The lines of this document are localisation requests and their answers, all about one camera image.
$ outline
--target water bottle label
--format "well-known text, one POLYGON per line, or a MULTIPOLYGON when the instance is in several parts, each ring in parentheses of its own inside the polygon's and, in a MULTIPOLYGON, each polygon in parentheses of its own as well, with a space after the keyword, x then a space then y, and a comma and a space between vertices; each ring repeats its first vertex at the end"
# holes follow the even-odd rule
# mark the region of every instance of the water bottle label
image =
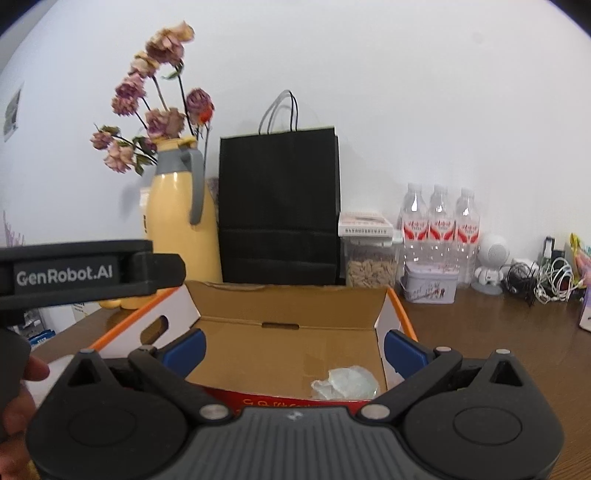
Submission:
POLYGON ((453 240, 453 220, 438 219, 429 225, 429 238, 431 240, 453 240))
POLYGON ((478 243, 478 223, 460 223, 456 230, 456 239, 465 244, 478 243))
POLYGON ((405 220, 404 225, 402 226, 402 230, 404 231, 404 238, 408 240, 426 240, 427 225, 427 220, 405 220))

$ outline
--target container lid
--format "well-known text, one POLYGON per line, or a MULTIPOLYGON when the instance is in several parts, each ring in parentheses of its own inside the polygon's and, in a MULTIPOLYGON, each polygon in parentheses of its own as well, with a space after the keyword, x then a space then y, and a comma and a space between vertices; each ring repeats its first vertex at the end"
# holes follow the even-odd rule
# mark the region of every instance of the container lid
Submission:
POLYGON ((344 238, 393 239, 394 226, 382 214, 375 212, 341 212, 339 236, 344 238))
POLYGON ((445 280, 457 280, 460 272, 445 264, 422 264, 422 263, 407 263, 404 267, 408 274, 415 278, 442 278, 445 280))

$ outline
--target bag handle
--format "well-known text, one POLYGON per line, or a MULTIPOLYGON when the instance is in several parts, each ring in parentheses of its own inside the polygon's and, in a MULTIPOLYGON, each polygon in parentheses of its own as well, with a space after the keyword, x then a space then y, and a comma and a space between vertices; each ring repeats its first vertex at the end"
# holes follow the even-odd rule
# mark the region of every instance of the bag handle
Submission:
POLYGON ((281 100, 279 101, 275 101, 275 108, 273 109, 273 112, 271 113, 271 116, 269 117, 269 123, 267 124, 267 135, 269 133, 271 133, 271 124, 273 122, 273 120, 275 119, 275 114, 277 113, 277 110, 279 110, 279 107, 281 106, 281 103, 283 102, 284 99, 287 98, 287 95, 289 95, 291 97, 291 115, 290 115, 290 132, 293 132, 293 128, 292 128, 292 124, 293 124, 293 119, 294 119, 294 104, 295 104, 295 131, 297 132, 297 124, 298 124, 298 117, 300 115, 300 111, 297 105, 297 100, 296 97, 293 95, 293 93, 291 93, 291 90, 285 90, 284 95, 282 96, 281 100))
POLYGON ((293 116, 294 116, 294 105, 295 105, 295 130, 297 131, 297 126, 298 126, 298 120, 299 120, 299 116, 300 116, 300 111, 297 105, 297 100, 296 97, 293 95, 293 93, 291 93, 291 90, 283 90, 278 96, 277 98, 273 101, 273 103, 269 106, 269 108, 267 109, 267 111, 265 112, 265 114, 262 116, 261 118, 261 122, 259 123, 259 128, 258 128, 258 133, 259 135, 261 134, 261 130, 262 130, 262 126, 265 123, 265 120, 267 118, 267 115, 269 115, 269 113, 272 111, 271 116, 269 117, 269 123, 267 125, 267 133, 269 133, 270 129, 271 129, 271 122, 273 120, 273 117, 275 116, 275 113, 277 112, 279 106, 281 105, 281 102, 283 102, 283 100, 285 98, 287 98, 287 96, 291 97, 291 117, 290 117, 290 132, 293 132, 293 116))

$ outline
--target flower stem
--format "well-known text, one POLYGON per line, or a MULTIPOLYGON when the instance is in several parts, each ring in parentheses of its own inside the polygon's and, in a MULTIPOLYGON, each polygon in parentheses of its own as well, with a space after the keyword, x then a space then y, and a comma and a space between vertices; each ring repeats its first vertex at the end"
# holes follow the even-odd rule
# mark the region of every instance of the flower stem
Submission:
POLYGON ((139 118, 139 121, 142 122, 142 125, 144 126, 144 128, 146 129, 146 131, 148 130, 148 125, 146 125, 146 123, 142 120, 142 118, 140 117, 139 113, 136 112, 135 113, 137 115, 137 117, 139 118))
POLYGON ((191 121, 189 120, 189 110, 187 110, 187 99, 184 97, 183 81, 181 80, 180 72, 178 73, 178 84, 181 87, 181 97, 183 99, 183 106, 185 107, 185 115, 187 116, 187 125, 189 126, 189 131, 191 132, 191 135, 195 136, 195 132, 193 132, 193 127, 191 127, 191 121))
POLYGON ((135 150, 139 150, 140 152, 142 152, 146 157, 148 157, 153 163, 154 165, 157 164, 157 160, 155 157, 153 157, 152 155, 150 155, 148 152, 146 152, 142 147, 140 147, 139 145, 134 145, 132 142, 130 142, 129 140, 127 140, 126 138, 120 137, 119 135, 113 135, 113 138, 117 138, 118 140, 122 140, 125 143, 127 143, 130 147, 133 147, 135 150))
POLYGON ((205 147, 203 149, 203 162, 207 161, 207 144, 209 143, 209 123, 205 125, 207 133, 205 134, 205 147))
POLYGON ((166 106, 166 103, 164 102, 164 97, 162 96, 162 92, 160 91, 160 85, 158 85, 158 80, 156 80, 156 77, 152 77, 152 80, 154 81, 154 84, 156 85, 156 90, 158 90, 158 96, 160 97, 160 101, 162 102, 162 106, 168 112, 168 107, 166 106))

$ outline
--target gray thermos handle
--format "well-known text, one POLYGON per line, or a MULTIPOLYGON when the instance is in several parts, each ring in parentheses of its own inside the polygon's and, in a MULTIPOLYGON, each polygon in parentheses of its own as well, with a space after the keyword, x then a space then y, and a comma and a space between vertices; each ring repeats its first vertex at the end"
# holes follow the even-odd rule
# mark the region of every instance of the gray thermos handle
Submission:
POLYGON ((205 162, 199 150, 185 150, 181 153, 181 160, 190 163, 188 167, 193 176, 193 197, 191 198, 191 211, 189 223, 197 225, 201 222, 203 213, 203 193, 205 186, 205 162))

